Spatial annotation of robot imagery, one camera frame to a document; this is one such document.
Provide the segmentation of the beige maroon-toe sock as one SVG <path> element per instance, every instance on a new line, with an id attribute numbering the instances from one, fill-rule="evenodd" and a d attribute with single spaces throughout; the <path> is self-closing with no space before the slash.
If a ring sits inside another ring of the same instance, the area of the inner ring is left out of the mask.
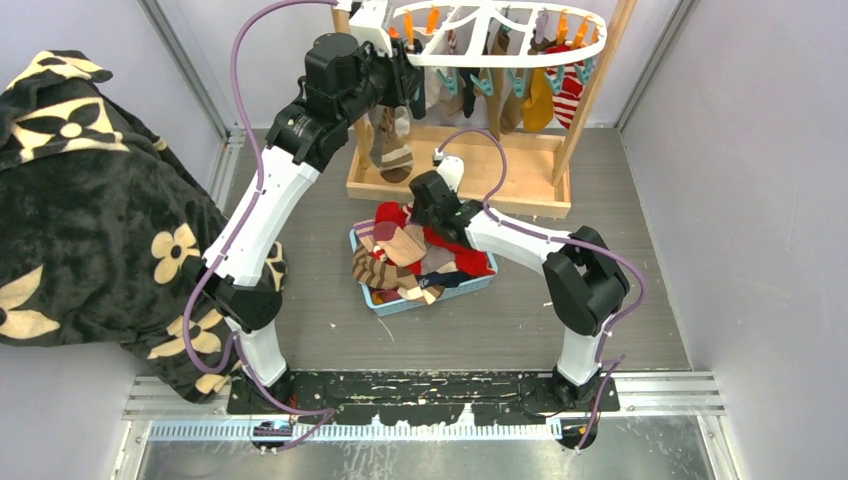
<path id="1" fill-rule="evenodd" d="M 421 273 L 427 253 L 424 229 L 410 220 L 405 206 L 385 202 L 378 206 L 372 235 L 381 253 L 394 265 Z"/>

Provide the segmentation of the white oval clip hanger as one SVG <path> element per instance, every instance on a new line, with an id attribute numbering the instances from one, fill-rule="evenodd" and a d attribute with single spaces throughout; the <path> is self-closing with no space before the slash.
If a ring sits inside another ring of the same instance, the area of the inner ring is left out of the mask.
<path id="1" fill-rule="evenodd" d="M 609 39 L 601 15 L 546 1 L 419 1 L 389 7 L 389 24 L 422 33 L 422 67 L 535 69 L 599 55 Z"/>

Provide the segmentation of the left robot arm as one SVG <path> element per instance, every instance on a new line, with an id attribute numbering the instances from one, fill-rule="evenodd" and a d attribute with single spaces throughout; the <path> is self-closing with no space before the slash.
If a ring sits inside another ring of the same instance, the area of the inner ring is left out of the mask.
<path id="1" fill-rule="evenodd" d="M 349 140 L 348 129 L 376 106 L 398 107 L 423 82 L 415 50 L 399 38 L 385 46 L 330 33 L 305 54 L 299 94 L 275 117 L 260 148 L 257 171 L 233 218 L 189 268 L 238 336 L 252 371 L 252 398 L 269 413 L 285 409 L 291 385 L 275 317 L 282 297 L 262 278 L 266 256 L 305 192 Z"/>

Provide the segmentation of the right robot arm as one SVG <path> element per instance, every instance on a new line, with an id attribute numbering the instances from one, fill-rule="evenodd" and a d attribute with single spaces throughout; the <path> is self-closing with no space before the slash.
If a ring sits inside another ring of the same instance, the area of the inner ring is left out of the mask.
<path id="1" fill-rule="evenodd" d="M 630 284 L 600 234 L 587 226 L 568 233 L 536 228 L 461 201 L 436 171 L 415 177 L 413 218 L 451 246 L 492 253 L 540 274 L 557 318 L 565 327 L 553 371 L 558 403 L 577 411 L 597 390 L 599 349 L 605 329 L 620 311 Z"/>

